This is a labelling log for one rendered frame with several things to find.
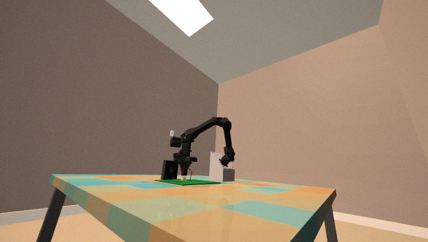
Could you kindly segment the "green circuit board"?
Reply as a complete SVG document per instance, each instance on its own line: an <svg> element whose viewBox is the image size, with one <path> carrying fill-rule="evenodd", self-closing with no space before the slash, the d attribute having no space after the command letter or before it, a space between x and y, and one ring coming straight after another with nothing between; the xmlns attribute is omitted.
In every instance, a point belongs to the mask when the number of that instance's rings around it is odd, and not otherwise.
<svg viewBox="0 0 428 242"><path fill-rule="evenodd" d="M204 185L204 184L221 184L219 182L214 181L206 181L206 180L198 180L198 179L189 179L186 180L186 177L182 177L182 179L155 179L158 182L171 183L176 185Z"/></svg>

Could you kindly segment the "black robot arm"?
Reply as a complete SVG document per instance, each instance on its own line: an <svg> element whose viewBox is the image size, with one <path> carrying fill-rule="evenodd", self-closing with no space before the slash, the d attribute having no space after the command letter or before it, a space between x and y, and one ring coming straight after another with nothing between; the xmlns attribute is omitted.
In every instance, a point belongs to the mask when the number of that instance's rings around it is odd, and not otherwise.
<svg viewBox="0 0 428 242"><path fill-rule="evenodd" d="M181 137L175 137L173 136L170 141L170 147L181 147L182 148L191 148L191 143L194 142L194 139L197 138L197 136L204 132L205 130L209 129L210 127L217 125L223 128L224 135L225 135L225 142L226 146L224 147L224 156L219 159L222 165L227 166L227 164L231 161L234 161L235 152L232 147L231 142L231 134L230 130L232 127L231 122L226 117L212 117L208 121L202 123L201 125L187 129ZM186 139L185 139L185 138ZM186 151L182 152L179 151L178 153L173 153L174 158L186 158Z"/></svg>

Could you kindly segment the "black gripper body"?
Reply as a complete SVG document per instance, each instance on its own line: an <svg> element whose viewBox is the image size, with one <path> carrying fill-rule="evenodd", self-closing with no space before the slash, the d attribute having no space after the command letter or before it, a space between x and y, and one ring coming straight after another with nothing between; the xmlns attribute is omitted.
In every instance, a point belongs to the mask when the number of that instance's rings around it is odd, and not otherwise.
<svg viewBox="0 0 428 242"><path fill-rule="evenodd" d="M180 157L180 158L174 158L173 161L178 161L178 162L197 162L197 158L196 157L191 157L190 156L190 152L192 152L192 150L190 150L190 148L182 148L180 151L184 152L186 151L186 158Z"/></svg>

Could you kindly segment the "black square cooling fan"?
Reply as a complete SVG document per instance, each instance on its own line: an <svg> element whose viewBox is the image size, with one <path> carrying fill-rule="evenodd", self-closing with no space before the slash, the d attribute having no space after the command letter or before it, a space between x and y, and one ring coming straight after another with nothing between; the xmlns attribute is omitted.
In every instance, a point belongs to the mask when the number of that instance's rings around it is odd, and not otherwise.
<svg viewBox="0 0 428 242"><path fill-rule="evenodd" d="M161 179L177 179L178 166L178 161L164 160Z"/></svg>

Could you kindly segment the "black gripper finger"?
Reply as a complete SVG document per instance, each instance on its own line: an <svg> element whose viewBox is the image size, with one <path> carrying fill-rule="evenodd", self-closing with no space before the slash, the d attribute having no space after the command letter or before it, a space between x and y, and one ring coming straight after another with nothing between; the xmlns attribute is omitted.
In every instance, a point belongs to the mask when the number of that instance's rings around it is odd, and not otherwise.
<svg viewBox="0 0 428 242"><path fill-rule="evenodd" d="M184 164L183 173L185 174L192 162L182 162Z"/></svg>
<svg viewBox="0 0 428 242"><path fill-rule="evenodd" d="M182 169L184 168L184 164L182 162L178 162L181 168L181 173L182 173Z"/></svg>

